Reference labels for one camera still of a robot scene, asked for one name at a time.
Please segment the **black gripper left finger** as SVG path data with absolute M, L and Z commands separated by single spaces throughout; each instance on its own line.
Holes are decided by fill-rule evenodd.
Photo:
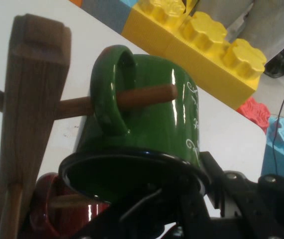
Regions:
M 167 235 L 184 239 L 209 237 L 209 215 L 203 197 L 206 178 L 179 178 L 163 186 L 145 185 L 112 203 L 82 228 L 84 239 L 155 239 L 165 225 Z

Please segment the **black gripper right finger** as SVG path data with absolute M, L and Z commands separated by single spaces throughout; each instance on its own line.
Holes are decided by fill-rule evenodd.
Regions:
M 239 225 L 243 238 L 284 239 L 284 177 L 268 174 L 255 183 L 241 172 L 223 171 L 209 152 L 201 153 L 201 169 L 213 207 Z

